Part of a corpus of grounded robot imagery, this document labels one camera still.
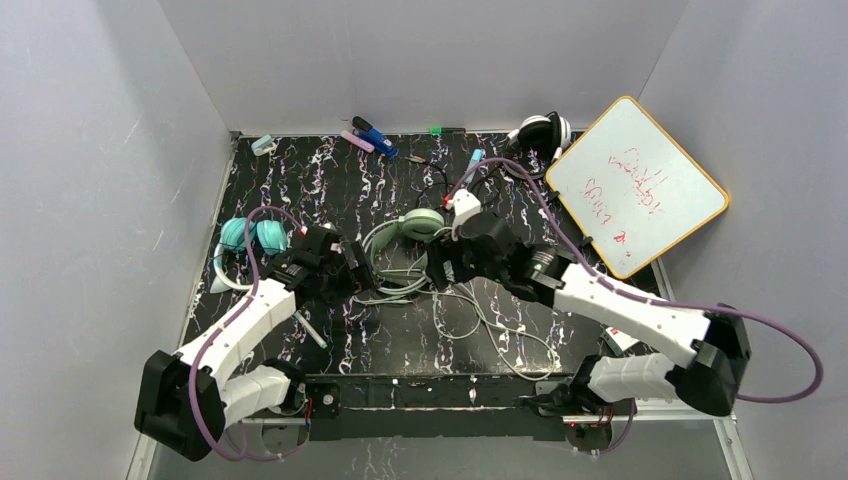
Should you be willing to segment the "teal cat ear headphones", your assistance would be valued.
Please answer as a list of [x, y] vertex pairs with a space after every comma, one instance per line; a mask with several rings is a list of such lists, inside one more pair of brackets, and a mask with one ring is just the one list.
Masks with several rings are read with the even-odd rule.
[[210, 293], [245, 292], [252, 288], [250, 284], [242, 284], [231, 279], [224, 269], [223, 260], [226, 253], [245, 252], [248, 242], [254, 240], [259, 242], [265, 254], [271, 256], [283, 253], [289, 246], [288, 236], [281, 222], [262, 220], [254, 223], [248, 222], [246, 217], [226, 221], [212, 256], [215, 278], [209, 287]]

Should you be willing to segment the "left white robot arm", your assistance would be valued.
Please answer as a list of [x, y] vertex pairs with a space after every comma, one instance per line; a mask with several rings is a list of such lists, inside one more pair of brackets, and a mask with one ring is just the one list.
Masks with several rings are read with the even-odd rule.
[[374, 283], [360, 242], [323, 226], [303, 228], [219, 321], [177, 351], [148, 358], [135, 429], [198, 461], [237, 422], [267, 408], [298, 410], [306, 403], [299, 395], [304, 374], [294, 364], [270, 359], [244, 375], [236, 369], [305, 304], [345, 301]]

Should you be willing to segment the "mint green gaming headphones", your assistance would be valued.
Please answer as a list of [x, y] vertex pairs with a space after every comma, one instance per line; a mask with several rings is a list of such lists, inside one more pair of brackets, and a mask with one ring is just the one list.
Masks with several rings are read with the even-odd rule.
[[[428, 256], [425, 253], [419, 255], [408, 266], [381, 268], [377, 265], [378, 256], [400, 237], [424, 245], [431, 240], [443, 239], [451, 232], [452, 228], [447, 225], [443, 215], [428, 208], [412, 209], [404, 215], [373, 227], [363, 239], [363, 249], [376, 275], [376, 293], [368, 299], [355, 297], [353, 301], [363, 307], [401, 306], [411, 304], [417, 295], [425, 295], [429, 296], [435, 303], [444, 297], [466, 302], [474, 312], [475, 321], [471, 330], [463, 334], [450, 333], [446, 330], [445, 324], [442, 321], [434, 319], [433, 324], [440, 338], [450, 341], [460, 341], [475, 335], [481, 328], [484, 328], [495, 353], [509, 368], [511, 373], [530, 382], [540, 382], [549, 379], [561, 366], [559, 353], [545, 340], [536, 335], [489, 320], [482, 309], [480, 301], [477, 300], [469, 288], [458, 286], [449, 287], [445, 291], [437, 290], [434, 281], [425, 272], [425, 268], [428, 266]], [[550, 361], [549, 368], [535, 376], [521, 371], [518, 363], [510, 362], [507, 359], [505, 351], [495, 338], [494, 332], [496, 330], [506, 334], [529, 338], [541, 344], [547, 352], [547, 358]]]

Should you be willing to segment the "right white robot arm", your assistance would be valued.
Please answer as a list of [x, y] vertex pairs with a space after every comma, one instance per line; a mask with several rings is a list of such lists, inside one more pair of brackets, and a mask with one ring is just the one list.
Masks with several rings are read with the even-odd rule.
[[742, 319], [686, 311], [621, 282], [604, 282], [560, 246], [527, 243], [491, 212], [472, 215], [426, 245], [426, 274], [439, 290], [483, 277], [514, 297], [617, 329], [650, 355], [590, 355], [571, 380], [525, 403], [549, 412], [596, 412], [634, 398], [679, 399], [708, 415], [731, 413], [750, 359]]

